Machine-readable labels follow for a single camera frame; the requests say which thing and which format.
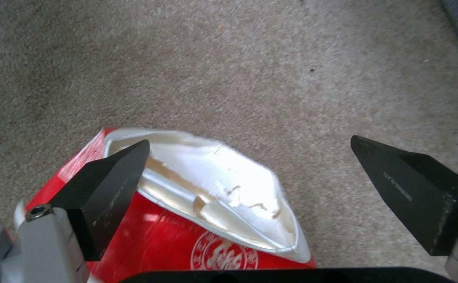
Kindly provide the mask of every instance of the beige carpet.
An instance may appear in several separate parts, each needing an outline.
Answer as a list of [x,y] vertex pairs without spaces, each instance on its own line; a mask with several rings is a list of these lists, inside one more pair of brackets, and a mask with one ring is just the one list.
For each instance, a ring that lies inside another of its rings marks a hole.
[[103,126],[268,165],[321,267],[443,272],[349,147],[458,172],[458,40],[436,0],[0,0],[0,220]]

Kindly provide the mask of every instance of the black metal jaw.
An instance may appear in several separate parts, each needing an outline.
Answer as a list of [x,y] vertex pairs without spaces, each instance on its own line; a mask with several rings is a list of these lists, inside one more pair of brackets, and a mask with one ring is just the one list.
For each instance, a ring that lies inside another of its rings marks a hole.
[[430,255],[458,238],[458,174],[434,158],[353,136],[351,149],[376,190]]
[[141,140],[92,161],[51,199],[67,211],[86,261],[98,261],[126,213],[150,151]]

